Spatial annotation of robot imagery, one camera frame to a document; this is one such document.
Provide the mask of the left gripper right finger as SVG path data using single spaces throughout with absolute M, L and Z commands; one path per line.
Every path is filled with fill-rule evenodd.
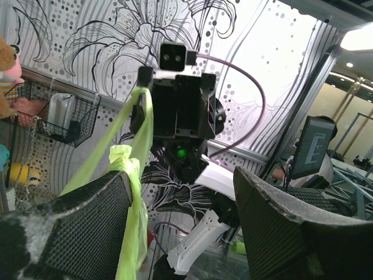
M 233 183 L 252 279 L 372 278 L 372 222 L 307 204 L 243 167 Z

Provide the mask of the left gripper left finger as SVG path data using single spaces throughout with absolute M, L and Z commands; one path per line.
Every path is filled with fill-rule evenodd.
M 111 171 L 30 209 L 1 215 L 2 279 L 114 279 L 131 184 Z

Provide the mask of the green trash bag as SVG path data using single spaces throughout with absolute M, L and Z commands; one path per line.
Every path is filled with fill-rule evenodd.
M 146 87 L 136 87 L 131 91 L 131 98 L 125 103 L 113 123 L 107 128 L 91 155 L 81 165 L 70 179 L 60 195 L 82 187 L 88 183 L 97 167 L 105 149 L 116 136 L 123 123 L 129 118 L 134 105 L 140 99 L 145 101 L 145 119 L 130 145 L 114 145 L 110 147 L 110 165 L 105 173 L 122 171 L 129 177 L 132 191 L 132 205 L 126 219 L 125 233 L 119 261 L 117 263 L 116 279 L 136 279 L 136 272 L 147 256 L 147 223 L 146 205 L 141 197 L 141 178 L 153 142 L 153 105 L 150 91 Z

